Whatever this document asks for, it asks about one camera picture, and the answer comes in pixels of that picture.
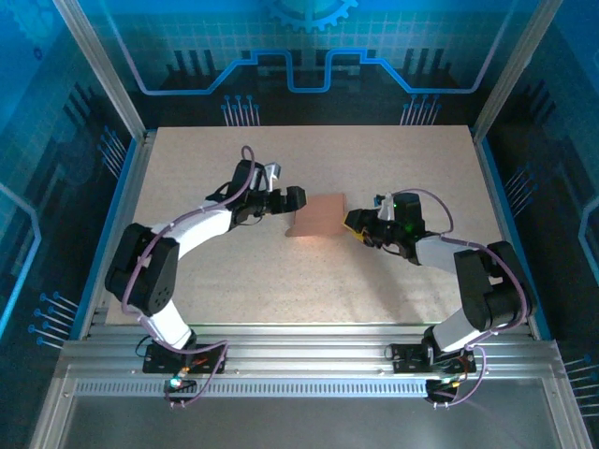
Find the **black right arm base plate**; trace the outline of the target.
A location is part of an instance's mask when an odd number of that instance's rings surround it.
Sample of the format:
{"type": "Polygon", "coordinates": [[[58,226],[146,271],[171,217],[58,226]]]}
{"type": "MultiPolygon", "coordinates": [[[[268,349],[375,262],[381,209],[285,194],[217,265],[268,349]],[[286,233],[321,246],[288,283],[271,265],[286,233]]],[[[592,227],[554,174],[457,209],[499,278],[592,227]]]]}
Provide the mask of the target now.
{"type": "Polygon", "coordinates": [[[390,343],[384,350],[384,358],[391,363],[395,374],[471,374],[476,372],[472,351],[459,349],[444,353],[436,351],[428,343],[390,343]]]}

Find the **brown cardboard paper box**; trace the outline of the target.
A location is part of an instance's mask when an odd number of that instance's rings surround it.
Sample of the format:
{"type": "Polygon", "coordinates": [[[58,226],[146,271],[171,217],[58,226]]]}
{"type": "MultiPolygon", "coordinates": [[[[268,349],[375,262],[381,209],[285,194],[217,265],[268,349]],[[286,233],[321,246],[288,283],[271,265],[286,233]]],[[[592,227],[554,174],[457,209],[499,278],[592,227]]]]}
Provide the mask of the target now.
{"type": "Polygon", "coordinates": [[[307,204],[294,212],[285,235],[288,238],[339,236],[346,231],[345,215],[345,194],[309,196],[307,204]]]}

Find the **aluminium side rail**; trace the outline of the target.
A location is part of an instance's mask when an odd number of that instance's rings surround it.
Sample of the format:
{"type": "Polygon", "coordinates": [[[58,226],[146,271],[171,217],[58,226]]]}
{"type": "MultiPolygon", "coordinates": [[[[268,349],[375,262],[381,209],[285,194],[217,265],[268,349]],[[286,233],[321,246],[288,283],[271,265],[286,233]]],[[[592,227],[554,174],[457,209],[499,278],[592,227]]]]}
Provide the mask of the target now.
{"type": "Polygon", "coordinates": [[[509,208],[499,170],[490,151],[490,146],[485,139],[481,143],[474,143],[474,146],[500,233],[505,240],[512,244],[521,263],[525,278],[531,287],[533,298],[538,300],[532,273],[530,272],[530,267],[519,238],[514,217],[509,208]]]}
{"type": "Polygon", "coordinates": [[[156,130],[151,130],[146,134],[143,143],[138,143],[137,154],[133,159],[130,171],[127,176],[124,192],[121,198],[121,203],[117,210],[116,221],[113,230],[110,234],[109,243],[106,247],[106,252],[102,260],[101,268],[97,281],[95,283],[95,289],[93,293],[92,302],[90,304],[90,310],[87,312],[83,330],[81,332],[79,340],[83,339],[89,330],[92,322],[93,315],[97,305],[103,299],[105,294],[104,281],[108,272],[112,257],[116,248],[118,247],[121,235],[123,234],[124,228],[131,223],[137,203],[139,200],[141,186],[143,179],[149,164],[151,152],[157,135],[156,130]]]}

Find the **grey metal panel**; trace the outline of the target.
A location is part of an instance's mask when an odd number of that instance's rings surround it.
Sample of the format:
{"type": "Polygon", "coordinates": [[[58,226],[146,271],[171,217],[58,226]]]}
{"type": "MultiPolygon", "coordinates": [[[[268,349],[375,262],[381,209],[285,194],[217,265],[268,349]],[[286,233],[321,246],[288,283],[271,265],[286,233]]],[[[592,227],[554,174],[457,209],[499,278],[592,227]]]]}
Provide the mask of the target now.
{"type": "Polygon", "coordinates": [[[599,449],[566,383],[488,380],[462,404],[418,398],[84,397],[48,394],[25,449],[599,449]]]}

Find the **aluminium frame post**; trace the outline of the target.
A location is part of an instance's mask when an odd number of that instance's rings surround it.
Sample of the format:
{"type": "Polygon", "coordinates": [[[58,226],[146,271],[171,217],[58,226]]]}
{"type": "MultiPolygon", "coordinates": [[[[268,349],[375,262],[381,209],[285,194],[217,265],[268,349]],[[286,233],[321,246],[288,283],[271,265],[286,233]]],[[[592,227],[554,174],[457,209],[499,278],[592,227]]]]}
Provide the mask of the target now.
{"type": "Polygon", "coordinates": [[[143,143],[146,127],[78,0],[52,0],[126,129],[143,143]]]}
{"type": "Polygon", "coordinates": [[[487,135],[524,69],[532,60],[562,2],[563,0],[539,0],[475,121],[472,129],[474,144],[480,144],[487,135]]]}

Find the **aluminium extrusion crossbeam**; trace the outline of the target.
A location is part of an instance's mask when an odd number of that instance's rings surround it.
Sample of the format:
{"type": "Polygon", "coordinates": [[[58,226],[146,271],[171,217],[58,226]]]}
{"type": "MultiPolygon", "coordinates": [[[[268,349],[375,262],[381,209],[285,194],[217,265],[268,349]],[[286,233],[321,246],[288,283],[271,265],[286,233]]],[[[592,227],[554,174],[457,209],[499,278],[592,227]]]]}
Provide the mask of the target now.
{"type": "MultiPolygon", "coordinates": [[[[391,343],[416,344],[424,326],[372,325],[205,325],[195,326],[200,343],[229,343],[225,377],[374,378],[392,376],[384,357],[391,343]]],[[[135,346],[140,326],[93,325],[84,340],[70,340],[59,355],[55,376],[133,379],[142,361],[135,346]]],[[[554,341],[535,340],[528,326],[482,343],[489,379],[550,379],[565,375],[554,341]]]]}

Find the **small LED circuit board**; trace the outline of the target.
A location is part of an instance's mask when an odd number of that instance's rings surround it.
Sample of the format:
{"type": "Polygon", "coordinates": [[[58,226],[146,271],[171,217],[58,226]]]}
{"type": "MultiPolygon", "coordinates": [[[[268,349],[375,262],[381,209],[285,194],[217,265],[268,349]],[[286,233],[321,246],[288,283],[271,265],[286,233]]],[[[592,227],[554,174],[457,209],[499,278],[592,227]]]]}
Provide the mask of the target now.
{"type": "Polygon", "coordinates": [[[460,385],[467,380],[467,375],[445,380],[427,380],[425,387],[427,396],[425,400],[434,410],[449,409],[452,406],[462,404],[466,397],[458,396],[460,385]]]}
{"type": "Polygon", "coordinates": [[[195,379],[177,375],[166,382],[165,400],[171,410],[185,409],[199,398],[200,389],[195,379]]]}

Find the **blue side strip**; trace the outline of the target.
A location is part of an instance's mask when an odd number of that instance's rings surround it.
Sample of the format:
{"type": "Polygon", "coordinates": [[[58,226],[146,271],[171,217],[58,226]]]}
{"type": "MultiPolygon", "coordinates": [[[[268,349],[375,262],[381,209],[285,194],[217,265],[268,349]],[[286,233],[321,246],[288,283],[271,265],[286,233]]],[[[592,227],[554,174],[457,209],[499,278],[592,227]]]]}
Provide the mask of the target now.
{"type": "Polygon", "coordinates": [[[79,307],[77,308],[74,322],[71,326],[69,334],[70,340],[78,340],[80,338],[86,314],[90,310],[90,304],[93,298],[95,283],[99,275],[102,260],[106,252],[106,247],[109,243],[111,231],[113,230],[116,221],[116,214],[121,203],[121,198],[124,192],[127,176],[130,171],[131,165],[133,164],[133,159],[137,154],[137,147],[138,142],[135,139],[133,139],[127,148],[123,170],[120,177],[117,180],[112,200],[110,202],[110,207],[107,212],[106,220],[97,243],[95,256],[93,258],[92,265],[88,273],[88,278],[84,285],[83,292],[80,298],[79,307]]]}
{"type": "Polygon", "coordinates": [[[552,335],[538,295],[536,312],[529,318],[529,327],[537,340],[551,340],[552,335]]]}

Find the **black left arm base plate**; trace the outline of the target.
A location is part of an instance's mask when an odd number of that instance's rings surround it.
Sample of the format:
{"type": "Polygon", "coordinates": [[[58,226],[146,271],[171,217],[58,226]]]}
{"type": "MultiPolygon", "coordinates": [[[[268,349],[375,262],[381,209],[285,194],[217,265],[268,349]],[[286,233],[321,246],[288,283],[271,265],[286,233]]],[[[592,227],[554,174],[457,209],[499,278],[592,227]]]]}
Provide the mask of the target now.
{"type": "Polygon", "coordinates": [[[210,374],[222,350],[223,346],[218,346],[209,352],[182,355],[152,343],[146,349],[142,371],[151,374],[179,374],[183,368],[188,368],[187,374],[210,374]]]}

